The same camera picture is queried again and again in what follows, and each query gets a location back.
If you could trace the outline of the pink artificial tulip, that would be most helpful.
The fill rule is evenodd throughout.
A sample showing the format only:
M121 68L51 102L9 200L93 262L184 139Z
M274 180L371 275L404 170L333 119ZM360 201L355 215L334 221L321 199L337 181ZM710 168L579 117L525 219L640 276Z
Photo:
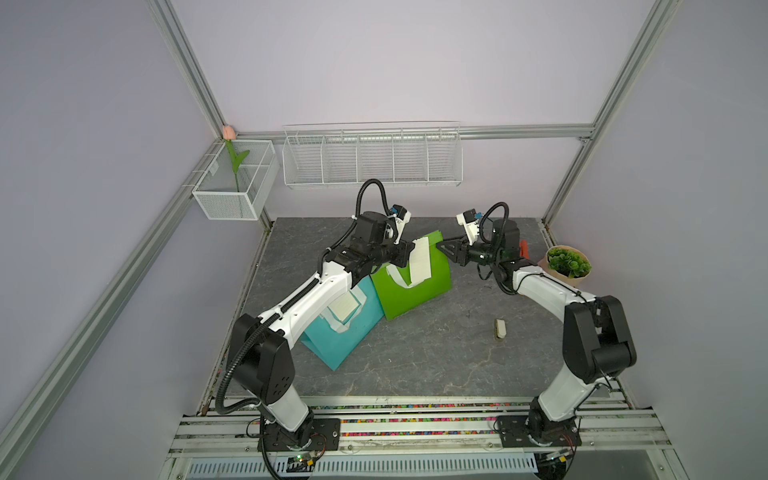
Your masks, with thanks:
M250 155L249 150L243 150L243 151L237 151L234 146L234 141L237 139L237 132L231 125L224 125L222 127L222 138L225 142L226 150L229 154L230 162L231 162L231 170L233 173L234 181L235 181L235 187L236 191L240 192L240 182L239 182L239 169L243 162L247 159L247 157Z

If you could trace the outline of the teal paper bag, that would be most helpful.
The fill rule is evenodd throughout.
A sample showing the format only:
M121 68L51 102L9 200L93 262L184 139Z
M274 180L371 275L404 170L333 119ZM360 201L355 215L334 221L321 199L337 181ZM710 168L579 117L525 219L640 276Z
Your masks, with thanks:
M370 277L326 307L300 337L301 343L336 371L384 317Z

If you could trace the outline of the beige mini stapler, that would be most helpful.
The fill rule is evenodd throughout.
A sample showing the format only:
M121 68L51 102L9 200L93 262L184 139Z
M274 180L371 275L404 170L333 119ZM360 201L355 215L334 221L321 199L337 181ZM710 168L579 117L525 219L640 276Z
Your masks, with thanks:
M506 337L506 322L503 319L496 319L494 321L494 332L497 339L504 339Z

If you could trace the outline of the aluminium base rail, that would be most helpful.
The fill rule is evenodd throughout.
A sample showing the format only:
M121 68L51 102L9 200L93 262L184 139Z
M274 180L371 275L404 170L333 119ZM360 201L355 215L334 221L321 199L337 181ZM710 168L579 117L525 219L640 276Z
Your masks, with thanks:
M289 447L251 411L184 418L164 479L418 478L481 474L574 476L619 453L642 477L687 473L660 420L620 393L586 401L551 440L526 432L527 402L514 397L313 397L316 432Z

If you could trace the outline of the green paper bag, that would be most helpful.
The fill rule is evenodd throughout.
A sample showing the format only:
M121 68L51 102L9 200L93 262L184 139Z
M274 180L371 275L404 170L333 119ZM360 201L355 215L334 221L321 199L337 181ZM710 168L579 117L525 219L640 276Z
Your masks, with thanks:
M449 260L437 249L442 240L439 230L416 239L404 268L386 264L371 276L387 320L400 317L452 288Z

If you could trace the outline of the white mesh corner basket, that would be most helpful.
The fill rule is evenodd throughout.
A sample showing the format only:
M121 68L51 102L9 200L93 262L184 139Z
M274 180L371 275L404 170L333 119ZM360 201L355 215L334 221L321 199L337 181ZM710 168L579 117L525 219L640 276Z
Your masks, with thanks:
M271 141L225 140L192 193L209 220L257 221L279 167Z

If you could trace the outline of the beige pot green plant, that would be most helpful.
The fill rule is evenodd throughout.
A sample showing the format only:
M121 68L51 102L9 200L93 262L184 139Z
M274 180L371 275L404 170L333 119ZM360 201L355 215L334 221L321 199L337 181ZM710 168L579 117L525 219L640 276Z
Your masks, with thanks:
M572 286L578 286L592 272L587 256L566 245L551 247L538 265L549 275Z

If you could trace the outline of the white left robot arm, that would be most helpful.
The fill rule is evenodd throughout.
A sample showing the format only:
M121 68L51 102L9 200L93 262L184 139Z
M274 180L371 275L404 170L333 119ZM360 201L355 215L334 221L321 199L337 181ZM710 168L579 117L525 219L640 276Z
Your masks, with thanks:
M311 444L314 414L294 387L292 349L322 311L364 277L386 264L407 265L415 249L402 238L410 218L401 205L384 214L358 213L345 234L320 255L308 280L259 316L244 314L234 322L214 398L218 414L254 407L261 422L276 426L288 445Z

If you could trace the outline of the cream lined receipt paper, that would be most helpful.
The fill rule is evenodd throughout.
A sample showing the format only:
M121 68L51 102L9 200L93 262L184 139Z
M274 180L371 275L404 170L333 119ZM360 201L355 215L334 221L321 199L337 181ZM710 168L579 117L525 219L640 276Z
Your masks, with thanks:
M367 297L357 290L349 291L334 300L329 306L326 320L336 331L344 331L366 303Z

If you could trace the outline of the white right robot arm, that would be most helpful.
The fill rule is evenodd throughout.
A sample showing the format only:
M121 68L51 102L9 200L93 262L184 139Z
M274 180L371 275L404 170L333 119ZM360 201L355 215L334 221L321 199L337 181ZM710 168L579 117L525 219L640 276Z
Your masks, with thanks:
M563 323L563 366L549 387L534 397L525 432L530 441L549 446L563 440L576 445L576 413L600 386L636 363L637 355L621 302L597 297L555 278L523 254L519 229L510 220L495 220L482 234L481 220L465 235L437 243L449 261L486 267L499 289L525 296Z

